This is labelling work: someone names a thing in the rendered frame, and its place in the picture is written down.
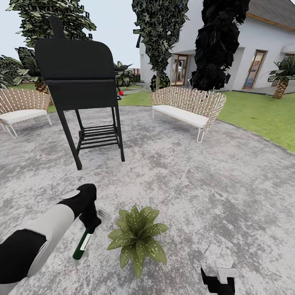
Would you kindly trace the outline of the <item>insectifuge atomizer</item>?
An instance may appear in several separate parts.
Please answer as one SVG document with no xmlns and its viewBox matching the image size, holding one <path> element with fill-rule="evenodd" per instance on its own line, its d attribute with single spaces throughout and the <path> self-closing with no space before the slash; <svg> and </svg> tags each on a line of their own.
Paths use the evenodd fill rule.
<svg viewBox="0 0 295 295">
<path fill-rule="evenodd" d="M 87 227 L 83 237 L 80 240 L 80 243 L 78 244 L 78 246 L 73 254 L 73 259 L 79 260 L 82 257 L 87 245 L 89 244 L 89 241 L 90 241 L 92 235 L 93 235 L 92 232 Z"/>
</svg>

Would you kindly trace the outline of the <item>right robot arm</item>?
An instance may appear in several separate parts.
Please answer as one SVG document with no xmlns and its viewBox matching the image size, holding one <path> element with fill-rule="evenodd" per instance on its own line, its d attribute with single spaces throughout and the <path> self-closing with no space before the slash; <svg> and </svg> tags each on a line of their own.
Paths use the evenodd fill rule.
<svg viewBox="0 0 295 295">
<path fill-rule="evenodd" d="M 203 268 L 201 274 L 203 282 L 208 285 L 210 293 L 217 293 L 218 295 L 235 295 L 234 277 L 239 276 L 236 268 L 217 268 L 217 277 L 206 276 Z"/>
</svg>

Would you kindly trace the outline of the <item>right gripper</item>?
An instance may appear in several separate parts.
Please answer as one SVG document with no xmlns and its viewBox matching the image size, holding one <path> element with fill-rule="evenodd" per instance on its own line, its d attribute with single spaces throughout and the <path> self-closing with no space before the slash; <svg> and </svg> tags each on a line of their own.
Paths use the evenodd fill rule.
<svg viewBox="0 0 295 295">
<path fill-rule="evenodd" d="M 206 276 L 203 268 L 201 268 L 201 274 L 203 282 L 205 285 L 208 285 L 208 290 L 210 293 L 217 293 L 218 295 L 226 295 L 231 293 L 235 295 L 234 278 L 228 277 L 227 284 L 221 284 L 217 277 Z"/>
</svg>

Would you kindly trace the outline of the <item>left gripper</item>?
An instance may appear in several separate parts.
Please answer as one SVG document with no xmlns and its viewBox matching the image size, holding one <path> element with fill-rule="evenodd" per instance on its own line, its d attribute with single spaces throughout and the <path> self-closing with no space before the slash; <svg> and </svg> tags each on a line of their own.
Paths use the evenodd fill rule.
<svg viewBox="0 0 295 295">
<path fill-rule="evenodd" d="M 89 213 L 82 213 L 79 216 L 79 220 L 83 222 L 91 232 L 94 232 L 94 230 L 101 224 L 101 220 L 96 216 L 95 208 Z"/>
</svg>

